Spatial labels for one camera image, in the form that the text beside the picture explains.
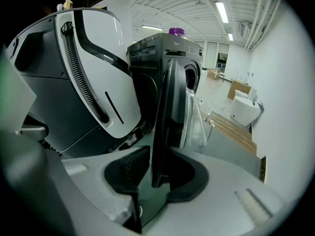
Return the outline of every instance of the ceiling light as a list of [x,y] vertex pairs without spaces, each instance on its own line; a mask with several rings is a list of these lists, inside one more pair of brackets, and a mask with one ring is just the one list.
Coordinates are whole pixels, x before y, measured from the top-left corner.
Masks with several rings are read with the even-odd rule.
[[163,30],[161,28],[152,27],[152,26],[142,26],[142,28],[152,29],[152,30]]
[[222,18],[223,23],[228,23],[227,15],[226,15],[226,11],[225,11],[225,7],[224,7],[223,2],[221,2],[221,1],[216,2],[216,6],[218,8],[218,11],[220,13],[220,16]]
[[231,33],[228,33],[228,38],[233,41],[233,35]]

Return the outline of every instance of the black hose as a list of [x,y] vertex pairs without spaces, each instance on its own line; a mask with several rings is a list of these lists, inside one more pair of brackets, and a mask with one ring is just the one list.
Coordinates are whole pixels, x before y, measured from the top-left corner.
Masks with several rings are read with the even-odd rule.
[[89,89],[89,86],[84,78],[83,72],[82,72],[82,68],[78,59],[78,55],[75,49],[75,44],[74,44],[74,40],[73,40],[73,26],[72,26],[72,22],[66,22],[63,27],[61,28],[62,33],[65,36],[65,40],[66,40],[66,45],[67,45],[67,49],[68,49],[68,54],[69,54],[69,58],[70,58],[70,62],[71,62],[71,66],[72,66],[72,70],[73,73],[77,79],[77,82],[85,96],[85,98],[87,99],[87,101],[89,102],[90,106],[93,108],[94,113],[96,115],[98,115],[98,117],[100,118],[100,120],[104,123],[108,123],[109,122],[109,117],[107,114],[105,114],[102,109],[100,108],[100,106],[98,105],[98,103],[96,102],[96,100],[94,99],[91,90]]

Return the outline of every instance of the wooden step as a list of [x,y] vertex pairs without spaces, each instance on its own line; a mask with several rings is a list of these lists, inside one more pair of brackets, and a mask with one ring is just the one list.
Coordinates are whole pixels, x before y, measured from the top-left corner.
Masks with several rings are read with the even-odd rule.
[[238,144],[243,146],[248,152],[256,155],[257,146],[252,141],[252,135],[250,132],[241,129],[235,123],[214,111],[210,113],[207,119],[208,123],[210,123],[209,119],[213,120],[215,128],[217,130],[219,130],[224,135],[236,141]]

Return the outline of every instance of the white toilet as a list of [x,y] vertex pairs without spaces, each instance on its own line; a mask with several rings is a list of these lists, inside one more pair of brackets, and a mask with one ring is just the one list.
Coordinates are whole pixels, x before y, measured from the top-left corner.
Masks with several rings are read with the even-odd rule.
[[258,103],[235,96],[232,102],[231,117],[243,126],[251,124],[260,114]]
[[254,88],[251,88],[249,94],[247,93],[244,93],[242,91],[239,91],[239,90],[235,90],[235,97],[238,96],[238,97],[242,97],[242,98],[245,98],[245,99],[248,99],[248,100],[253,100],[255,101],[256,98],[257,98],[257,90],[254,89]]

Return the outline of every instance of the purple jar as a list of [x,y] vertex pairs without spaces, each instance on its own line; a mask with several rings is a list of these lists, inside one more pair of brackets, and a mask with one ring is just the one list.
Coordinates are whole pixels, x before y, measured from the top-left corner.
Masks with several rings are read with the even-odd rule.
[[185,36],[185,31],[182,28],[170,28],[168,30],[168,34],[172,34],[175,36],[179,36],[179,37],[184,37]]

